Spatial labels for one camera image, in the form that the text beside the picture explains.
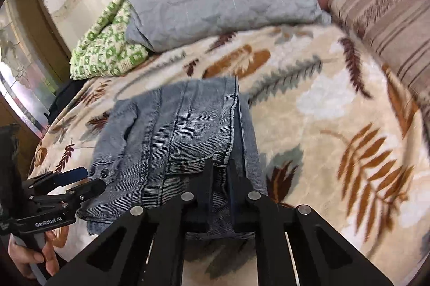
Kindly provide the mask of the person left hand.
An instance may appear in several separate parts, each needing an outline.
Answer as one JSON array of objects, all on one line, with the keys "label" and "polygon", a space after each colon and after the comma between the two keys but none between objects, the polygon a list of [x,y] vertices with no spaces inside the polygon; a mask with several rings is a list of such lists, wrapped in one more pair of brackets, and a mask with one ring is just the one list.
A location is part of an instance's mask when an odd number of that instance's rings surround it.
[{"label": "person left hand", "polygon": [[55,275],[60,269],[53,246],[56,235],[53,231],[46,231],[44,234],[45,245],[42,248],[42,252],[37,252],[18,245],[15,241],[15,237],[10,235],[8,254],[20,273],[27,279],[34,280],[36,278],[31,270],[31,264],[43,263],[51,276]]}]

